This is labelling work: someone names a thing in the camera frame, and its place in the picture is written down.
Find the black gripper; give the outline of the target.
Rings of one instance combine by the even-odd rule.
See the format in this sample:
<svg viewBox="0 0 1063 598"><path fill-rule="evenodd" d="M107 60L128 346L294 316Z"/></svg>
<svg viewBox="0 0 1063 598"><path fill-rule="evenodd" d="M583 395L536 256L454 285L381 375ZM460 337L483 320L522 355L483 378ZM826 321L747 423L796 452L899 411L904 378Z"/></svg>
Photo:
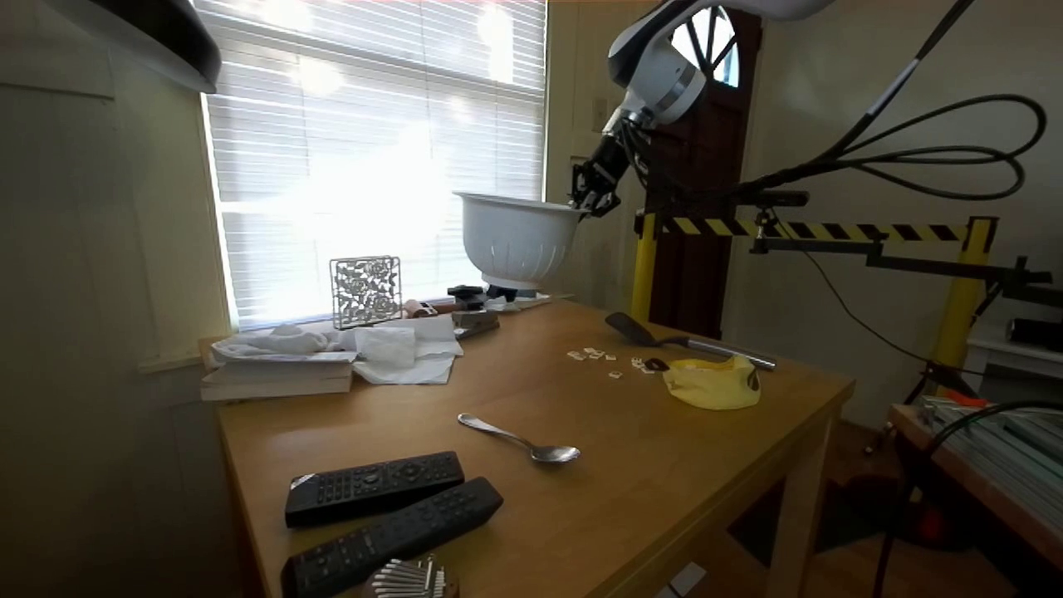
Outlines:
<svg viewBox="0 0 1063 598"><path fill-rule="evenodd" d="M581 210L586 200L586 216L609 216L621 200L615 195L621 177L631 171L637 150L637 124L621 119L610 127L586 164L570 164L567 200Z"/></svg>

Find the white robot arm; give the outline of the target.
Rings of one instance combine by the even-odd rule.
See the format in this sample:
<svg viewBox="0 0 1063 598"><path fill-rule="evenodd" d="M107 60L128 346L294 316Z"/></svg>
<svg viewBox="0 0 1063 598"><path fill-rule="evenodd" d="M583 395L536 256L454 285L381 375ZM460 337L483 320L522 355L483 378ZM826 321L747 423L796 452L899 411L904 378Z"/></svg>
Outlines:
<svg viewBox="0 0 1063 598"><path fill-rule="evenodd" d="M707 87L707 66L689 63L675 35L697 14L736 11L766 20L800 20L829 0L660 0L627 22L609 47L609 77L621 102L601 127L593 153L570 166L567 204L579 216L604 216L617 184L644 160L647 132L689 113Z"/></svg>

